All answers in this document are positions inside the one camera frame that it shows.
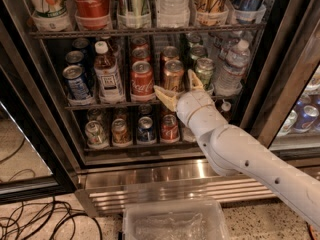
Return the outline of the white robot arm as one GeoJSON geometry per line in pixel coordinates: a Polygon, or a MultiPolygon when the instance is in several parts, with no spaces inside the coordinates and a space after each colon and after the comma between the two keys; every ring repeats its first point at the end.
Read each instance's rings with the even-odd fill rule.
{"type": "Polygon", "coordinates": [[[157,98],[194,134],[212,169],[221,176],[238,172],[267,187],[314,229],[320,230],[320,181],[286,163],[217,110],[193,71],[189,90],[155,86],[157,98]]]}

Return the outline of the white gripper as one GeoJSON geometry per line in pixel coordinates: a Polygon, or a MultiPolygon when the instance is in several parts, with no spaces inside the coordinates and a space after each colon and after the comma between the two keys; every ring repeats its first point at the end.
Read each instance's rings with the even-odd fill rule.
{"type": "Polygon", "coordinates": [[[192,131],[211,131],[220,125],[218,111],[208,93],[202,91],[203,84],[196,73],[189,69],[187,75],[190,92],[181,96],[178,92],[155,85],[156,97],[170,111],[176,111],[178,118],[192,131]]]}

